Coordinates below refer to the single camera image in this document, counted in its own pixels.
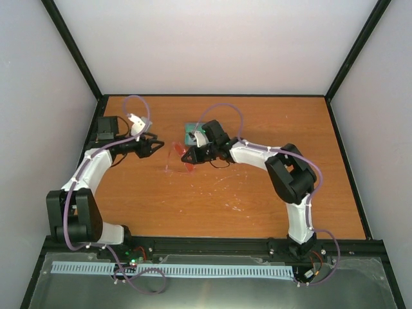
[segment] green object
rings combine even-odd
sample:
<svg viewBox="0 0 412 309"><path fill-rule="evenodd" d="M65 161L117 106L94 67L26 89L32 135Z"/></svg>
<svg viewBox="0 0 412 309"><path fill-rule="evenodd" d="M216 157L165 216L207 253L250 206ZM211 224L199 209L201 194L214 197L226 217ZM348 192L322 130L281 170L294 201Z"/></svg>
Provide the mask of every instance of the green object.
<svg viewBox="0 0 412 309"><path fill-rule="evenodd" d="M204 125L204 122L200 122L199 126L197 128L197 131L202 131L203 133L205 130L203 130L201 127ZM193 146L196 145L196 142L189 136L190 132L193 132L194 128L196 127L196 122L186 122L185 123L185 145L186 146Z"/></svg>

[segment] gray wall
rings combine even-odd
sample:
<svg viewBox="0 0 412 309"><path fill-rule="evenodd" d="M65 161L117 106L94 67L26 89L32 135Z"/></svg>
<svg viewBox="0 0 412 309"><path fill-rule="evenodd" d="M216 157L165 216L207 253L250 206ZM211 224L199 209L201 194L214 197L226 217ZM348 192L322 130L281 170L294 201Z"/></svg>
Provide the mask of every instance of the gray wall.
<svg viewBox="0 0 412 309"><path fill-rule="evenodd" d="M1 1L0 308L18 308L95 107L40 1Z"/></svg>
<svg viewBox="0 0 412 309"><path fill-rule="evenodd" d="M56 0L103 93L324 94L376 0Z"/></svg>
<svg viewBox="0 0 412 309"><path fill-rule="evenodd" d="M332 102L374 238L412 308L412 1L392 1Z"/></svg>

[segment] purple tube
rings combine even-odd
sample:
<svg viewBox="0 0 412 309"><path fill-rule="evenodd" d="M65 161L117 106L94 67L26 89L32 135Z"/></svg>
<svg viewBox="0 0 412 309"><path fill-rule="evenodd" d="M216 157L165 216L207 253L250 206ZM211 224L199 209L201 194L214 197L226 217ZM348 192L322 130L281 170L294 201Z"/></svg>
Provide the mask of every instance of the purple tube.
<svg viewBox="0 0 412 309"><path fill-rule="evenodd" d="M237 138L238 138L239 142L241 142L243 145L246 145L246 142L244 142L244 141L242 140L242 138L240 137L240 136L241 136L241 133L242 133L242 130L243 130L243 114L242 114L242 112L240 111L240 109L239 109L238 107L236 107L235 105L230 104L230 103L217 103L217 104L212 105L212 106L209 107L208 109L206 109L206 110L201 114L201 116L200 116L200 118L199 118L199 121L198 121L198 123L195 125L195 127L194 127L194 129L193 129L192 132L194 133L194 132L196 131L196 129L197 129L198 126L199 126L199 123L203 120L204 116L205 116L210 110L212 110L212 109L214 109L214 108L216 108L216 107L219 107L219 106L228 106L228 107L233 108L235 111L238 112L239 117L240 117L240 125L239 125L239 130L238 130ZM258 144L253 144L253 143L250 143L250 142L248 142L248 147L255 148L255 149L259 149L259 150L265 150L265 151L267 150L267 146L258 145ZM285 151L285 150L282 150L282 149L271 149L270 151L276 152L276 153L282 153L282 154L288 155L288 156L294 156L294 157L296 157L296 158L298 158L298 159L300 159L300 160L308 163L309 165L311 165L311 166L318 172L318 174L319 174L319 184L318 184L317 187L314 189L314 191L310 194L310 196L309 196L309 198L308 198L308 200L307 200L307 204L310 204L310 202L312 201L312 198L315 196L315 194L316 194L317 191L322 187L322 184L323 184L323 174L322 174L322 172L321 172L321 169L318 168L318 166L316 166L312 161L306 159L306 158L303 157L303 156L300 156L299 154L291 153L291 152L289 152L289 151Z"/></svg>
<svg viewBox="0 0 412 309"><path fill-rule="evenodd" d="M236 107L235 105L233 105L233 104L218 103L218 104L212 105L211 107L209 107L208 109L206 109L206 110L203 112L203 114L201 114L200 119L199 119L198 123L196 124L193 132L197 129L197 127L199 126L199 123L200 123L201 120L204 118L204 116L205 116L210 110L212 110L212 109L214 109L214 108L216 108L216 107L218 107L218 106L229 106L229 107L233 108L234 110L236 110L236 111L238 112L238 114L239 114L239 116L240 116L240 126L239 126L239 130L238 130L237 138L238 138L238 141L239 141L240 143L242 143L243 145L247 145L247 147L251 147L251 148L254 148L254 149L264 150L264 151L267 151L267 150L268 150L268 147L267 147L267 146L258 145L258 144L253 144L253 143L246 142L246 141L242 140L242 138L241 138L241 133L242 133L242 130L243 130L243 114L242 114L242 112L240 111L240 109L237 108L237 107ZM334 268L332 269L332 271L331 271L331 272L328 274L328 276L326 276L324 279L322 279L322 280L320 280L320 281L318 281L318 282L316 282L316 283L312 283L312 284L310 284L310 285L318 285L318 284L321 284L321 283L325 282L326 280L329 280L329 278L335 273L335 271L336 271L336 269L337 269L337 267L338 267L339 261L341 260L341 250L340 250L340 248L339 248L339 244L338 244L335 236L334 236L329 230L323 230L323 229L319 229L319 230L318 230L318 229L314 229L314 228L312 227L312 225L310 224L310 222L309 222L310 204L311 204L312 199L314 198L315 194L317 193L317 191L318 191L318 190L322 187L322 185L323 185L323 174L322 174L322 172L321 172L321 169L318 168L317 165L315 165L312 161L310 161L309 159L306 159L305 157L303 157L303 156L301 156L301 155L299 155L299 154L291 153L290 151L285 151L285 150L278 149L278 148L270 148L270 151L272 151L272 152L274 152L274 153L282 153L282 154L288 155L288 156L294 156L294 157L296 157L296 158L298 158L298 159L306 162L307 164L311 165L311 166L317 171L317 173L318 173L318 175L319 175L319 183L318 183L317 187L313 190L313 192L310 194L310 196L308 197L308 199L307 199L307 201L306 201L306 208L305 208L306 226L307 226L310 230L313 230L313 231L316 232L316 233L325 232L325 233L329 234L329 236L333 239L333 242L335 243L336 249L337 249L337 261L336 261L336 264L335 264Z"/></svg>
<svg viewBox="0 0 412 309"><path fill-rule="evenodd" d="M145 294L145 295L155 295L155 294L160 294L160 293L162 293L162 292L165 290L165 288L166 288L166 275L165 275L164 272L162 272L159 268L155 268L155 267L154 267L154 268L148 268L148 269L143 270L143 271L139 272L138 274L134 275L132 278L129 278L129 277L127 276L127 274L124 272L125 268L122 266L122 264L121 264L121 262L120 262L120 260L119 260L119 258L118 258L118 256L117 256L117 254L116 254L116 252L113 250L113 248L111 248L110 246L106 246L106 248L112 253L113 257L115 258L116 264L117 264L117 266L118 266L118 271L120 271L120 272L123 274L124 279L127 281L127 283L129 283L130 286L131 286L132 288L134 288L137 292L142 293L142 294ZM141 288L138 288L137 286L135 286L135 285L133 284L133 282L132 282L133 279L136 279L136 278L140 277L141 275L143 275L143 274L145 274L145 273L147 273L147 272L152 272L152 271L158 272L158 273L162 276L162 278L163 278L163 285L162 285L162 287L161 287L159 290L154 291L154 292L145 291L145 290L142 290Z"/></svg>

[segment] orange wooden board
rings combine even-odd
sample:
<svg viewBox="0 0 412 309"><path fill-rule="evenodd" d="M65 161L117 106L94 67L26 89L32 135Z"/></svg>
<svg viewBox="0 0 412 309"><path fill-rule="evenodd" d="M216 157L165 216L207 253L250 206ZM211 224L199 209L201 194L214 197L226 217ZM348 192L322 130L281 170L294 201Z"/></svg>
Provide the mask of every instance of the orange wooden board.
<svg viewBox="0 0 412 309"><path fill-rule="evenodd" d="M123 97L110 97L105 116L122 114ZM266 171L233 164L215 169L197 165L192 174L172 154L172 142L183 142L184 123L197 122L210 105L227 102L245 117L242 137L263 145L295 144L323 171L324 185L313 200L316 228L330 229L340 239L364 239L332 124L323 98L290 97L146 97L151 107L151 132L165 146L150 158L129 154L103 177L96 200L104 221L129 226L142 236L213 236L284 238L288 233L285 204L277 197ZM132 99L129 112L145 115ZM228 107L212 110L205 121L217 119L236 136L239 117ZM126 126L119 121L120 132Z"/></svg>

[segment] purple cable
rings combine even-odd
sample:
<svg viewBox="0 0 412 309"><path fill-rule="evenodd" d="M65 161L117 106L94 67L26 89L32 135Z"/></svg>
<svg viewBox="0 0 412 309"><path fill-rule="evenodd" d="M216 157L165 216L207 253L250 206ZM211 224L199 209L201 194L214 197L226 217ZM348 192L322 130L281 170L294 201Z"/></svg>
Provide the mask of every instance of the purple cable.
<svg viewBox="0 0 412 309"><path fill-rule="evenodd" d="M309 195L309 197L308 197L308 199L307 199L307 201L306 201L306 207L305 207L306 226L308 227L308 229L313 230L314 232L325 232L325 233L329 234L329 236L333 239L333 242L334 242L335 245L336 245L336 249L337 249L337 260L336 260L336 264L335 264L334 268L332 269L332 271L329 273L329 275L328 275L327 277L325 277L324 279L322 279L322 280L320 280L320 281L318 281L318 282L316 282L316 283L312 283L311 285L318 285L318 284L320 284L320 283L325 282L326 280L329 280L329 278L335 273L335 271L336 271L336 269L337 269L337 266L338 266L338 264L339 264L339 261L341 260L341 249L339 248L339 244L338 244L335 236L334 236L329 230L323 230L323 229L319 229L319 230L318 230L318 229L314 229L314 228L312 227L312 225L310 224L310 222L309 222L309 212L310 212L310 207L311 207L312 199L314 198L314 196L315 196L315 194L317 193L317 191L318 191L318 190L322 187L322 185L323 185L323 174L322 174L322 172L321 172L321 169L318 168L318 166L317 166L316 164L314 164L312 161L310 161L309 159L307 159L307 158L305 158L305 157L303 157L303 156L301 156L301 155L299 155L299 154L297 154L297 153L292 153L292 152L290 152L290 151L282 150L282 149L279 149L279 148L273 148L273 147L271 147L271 148L268 149L268 146L253 144L253 143L250 143L250 142L248 142L248 141L242 140L242 138L240 137L240 135L241 135L242 130L243 130L243 114L242 114L242 112L240 111L240 109L239 109L238 107L236 107L235 105L233 105L233 104L229 104L229 103L217 103L217 104L212 105L212 106L209 107L208 109L206 109L206 110L201 114L200 119L199 119L198 123L195 125L195 127L194 127L194 129L193 129L192 132L195 132L195 130L198 128L199 123L200 123L201 120L204 118L204 116L205 116L210 110L212 110L212 109L214 109L214 108L216 108L216 107L218 107L218 106L229 106L229 107L233 108L235 111L238 112L238 114L239 114L239 116L240 116L240 126L239 126L239 130L238 130L237 138L238 138L238 141L239 141L240 143L242 143L243 145L245 145L245 146L247 146L247 147L251 147L251 148L254 148L254 149L257 149L257 150L264 150L264 151L268 151L268 150L269 150L269 151L274 152L274 153L282 153L282 154L284 154L284 155L294 156L294 157L296 157L296 158L298 158L298 159L306 162L307 164L311 165L311 166L317 171L317 173L319 174L319 184L318 184L317 187L313 190L313 192Z"/></svg>
<svg viewBox="0 0 412 309"><path fill-rule="evenodd" d="M122 109L123 109L123 112L126 114L126 116L127 116L127 117L130 116L130 114L126 111L126 103L127 103L127 101L128 101L130 98L138 98L138 99L140 99L140 100L144 103L144 105L145 105L145 107L146 107L146 110L147 110L147 122L145 123L145 126L144 126L143 130L141 130L141 132L139 132L139 133L137 133L136 135L131 136L131 137L129 137L129 138L125 138L125 139L123 139L123 140L119 140L119 141L117 141L117 142L113 142L113 143L110 143L110 144L108 144L108 145L105 145L105 146L97 149L94 153L92 153L91 156L90 156L90 158L86 158L85 161L83 162L83 164L81 165L78 173L74 176L75 181L73 181L73 183L70 185L69 191L67 192L66 201L64 202L64 211L63 211L63 234L64 234L64 241L66 242L67 247L68 247L70 250L72 250L72 251L78 251L79 249L81 249L81 248L83 248L83 247L86 246L86 244L83 243L83 244L79 245L78 247L74 247L74 246L71 244L70 237L69 237L69 232L68 232L69 206L70 206L71 195L73 194L73 191L74 191L74 189L75 189L75 187L76 187L76 183L79 181L79 179L80 179L80 177L82 176L84 170L87 168L88 164L91 162L91 160L92 160L94 157L96 157L99 153L101 153L102 151L106 150L107 148L110 148L110 147L112 147L112 146L114 146L114 145L119 145L119 144L123 144L123 143L126 143L126 142L130 142L131 140L134 140L134 139L138 138L143 132L146 131L146 129L147 129L149 123L150 123L150 108L149 108L149 104L147 104L147 102L144 100L144 98L142 98L142 97L140 97L140 96L138 96L138 95L130 95L130 96L128 96L128 97L126 97L126 98L124 99ZM122 269L122 270L123 270L123 267L122 267L122 265L120 264L120 261L119 261L117 255L116 255L116 252L115 252L110 246L106 246L106 248L108 248L109 251L112 253L113 257L115 258L115 260L116 260L116 262L117 262L117 264L119 265L119 269ZM159 291L157 291L157 292L147 292L147 291L144 291L144 290L141 290L141 289L137 288L137 287L131 282L131 280L125 275L124 270L122 271L122 273L125 275L125 278L126 278L127 282L128 282L135 290L139 291L140 293L147 294L147 295L159 294L159 293L163 292L163 290L164 290L164 288L165 288L165 285L166 285L166 282L165 282L165 274L164 274L160 269L158 269L158 268L150 268L149 270L143 271L143 272L135 275L134 277L137 277L138 275L141 276L141 275L144 274L145 272L148 272L148 271L151 271L151 270L154 270L154 271L159 272L159 273L162 275L162 277L164 278L163 287L162 287Z"/></svg>
<svg viewBox="0 0 412 309"><path fill-rule="evenodd" d="M194 132L196 131L196 129L197 129L198 126L199 126L199 123L202 121L202 119L204 118L204 116L205 116L210 110L212 110L212 109L214 109L214 108L216 108L216 107L218 107L218 106L229 106L230 108L233 108L235 111L238 112L238 114L239 114L239 116L240 116L240 125L239 125L239 130L238 130L238 135L237 135L237 138L238 138L239 142L241 142L243 145L246 145L246 143L248 143L248 144L247 144L247 147L251 147L251 148L254 148L254 149L258 149L258 150L265 150L265 151L266 151L266 150L268 149L267 146L258 145L258 144L253 144L253 143L245 142L244 140L242 140L242 138L240 137L240 135L241 135L242 130L243 130L243 114L242 114L242 112L240 111L240 109L239 109L238 107L236 107L236 106L233 105L233 104L229 104L229 103L217 103L217 104L212 105L212 106L209 107L208 109L206 109L206 110L201 114L201 116L200 116L200 118L199 118L199 121L198 121L198 123L195 125L192 133L194 133ZM290 151L285 151L285 150L278 149L278 148L271 148L270 151L276 152L276 153L282 153L282 154L288 155L288 156L294 156L294 157L296 157L296 158L298 158L298 159L300 159L300 160L308 163L309 165L311 165L311 166L318 172L318 174L319 174L319 184L317 185L317 187L314 189L314 191L310 194L310 196L309 196L309 198L308 198L307 204L310 204L310 202L312 201L312 198L315 196L315 194L316 194L317 191L322 187L322 184L323 184L323 174L322 174L320 168L318 168L318 166L316 166L312 161L310 161L309 159L306 159L305 157L303 157L303 156L301 156L301 155L299 155L299 154L291 153Z"/></svg>
<svg viewBox="0 0 412 309"><path fill-rule="evenodd" d="M117 254L116 254L116 252L113 250L113 248L111 248L110 246L106 246L106 248L112 253L113 257L115 258L116 264L117 264L117 266L118 266L118 270L115 272L115 274L116 274L118 271L121 271L122 274L123 274L123 276L124 276L124 279L127 281L127 283L129 283L130 286L131 286L132 288L134 288L137 292L142 293L142 294L145 294L145 295L155 295L155 294L160 294L160 293L162 293L162 292L165 290L165 288L166 288L166 275L165 275L164 272L162 272L159 268L148 268L148 269L143 270L143 271L139 272L138 274L134 275L132 278L129 278L129 277L127 276L127 274L124 272L124 270L127 269L127 267L124 268L124 267L122 266L122 264L121 264L121 262L120 262L120 260L119 260L119 258L118 258L118 256L117 256ZM142 290L142 289L138 288L137 286L135 286L135 285L133 284L133 282L132 282L133 279L136 279L136 278L140 277L141 275L143 275L143 274L145 274L145 273L147 273L147 272L151 272L151 271L158 272L158 273L162 276L162 278L163 278L163 285L162 285L162 287L161 287L159 290L154 291L154 292L148 292L148 291L145 291L145 290Z"/></svg>

